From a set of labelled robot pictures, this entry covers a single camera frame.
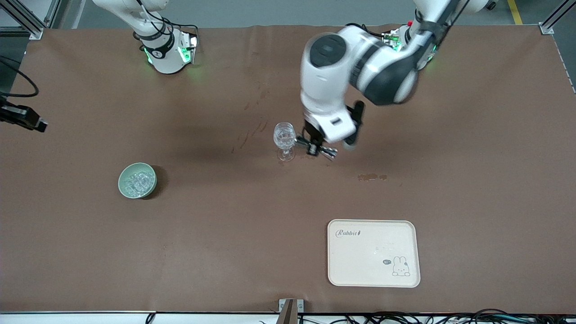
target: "rabbit illustration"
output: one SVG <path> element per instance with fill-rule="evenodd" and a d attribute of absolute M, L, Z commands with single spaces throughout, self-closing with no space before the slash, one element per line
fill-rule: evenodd
<path fill-rule="evenodd" d="M 410 276 L 410 268 L 406 262 L 405 257 L 394 257 L 394 265 L 392 267 L 393 276 Z"/>

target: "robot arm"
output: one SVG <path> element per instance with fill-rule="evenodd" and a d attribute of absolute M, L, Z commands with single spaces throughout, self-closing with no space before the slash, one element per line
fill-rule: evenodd
<path fill-rule="evenodd" d="M 317 155 L 315 148 L 324 141 L 355 144 L 363 104 L 354 108 L 344 104 L 348 84 L 377 106 L 405 101 L 416 84 L 418 70 L 442 43 L 455 18 L 461 12 L 476 12 L 488 2 L 415 0 L 416 21 L 393 34 L 378 38 L 348 26 L 310 40 L 302 57 L 300 94 L 304 128 L 310 135 L 308 153 Z"/>
<path fill-rule="evenodd" d="M 197 35 L 175 28 L 157 13 L 169 0 L 93 0 L 126 22 L 138 35 L 148 61 L 161 73 L 171 74 L 192 63 Z"/>

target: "brown table mat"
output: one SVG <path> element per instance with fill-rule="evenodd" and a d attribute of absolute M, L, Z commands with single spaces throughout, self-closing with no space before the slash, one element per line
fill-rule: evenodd
<path fill-rule="evenodd" d="M 553 38 L 454 27 L 412 101 L 367 106 L 356 151 L 279 163 L 272 130 L 302 126 L 302 49 L 327 30 L 202 29 L 201 65 L 170 76 L 128 29 L 31 42 L 22 70 L 40 95 L 14 101 L 49 125 L 0 125 L 1 310 L 268 311 L 298 297 L 314 312 L 575 313 L 576 97 Z M 118 192 L 137 161 L 160 175 L 152 199 Z M 420 285 L 331 285 L 335 218 L 414 223 Z"/>

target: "wine glass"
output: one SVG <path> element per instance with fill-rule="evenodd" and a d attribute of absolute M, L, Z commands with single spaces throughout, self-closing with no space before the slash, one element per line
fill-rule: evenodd
<path fill-rule="evenodd" d="M 278 147 L 280 161 L 288 162 L 294 158 L 294 145 L 296 144 L 296 131 L 291 123 L 278 123 L 274 128 L 274 143 Z"/>

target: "bowl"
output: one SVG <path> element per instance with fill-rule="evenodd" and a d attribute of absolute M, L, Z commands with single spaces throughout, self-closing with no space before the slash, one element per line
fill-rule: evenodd
<path fill-rule="evenodd" d="M 144 198 L 154 191 L 158 178 L 154 169 L 138 162 L 127 166 L 118 178 L 118 190 L 130 199 Z"/>

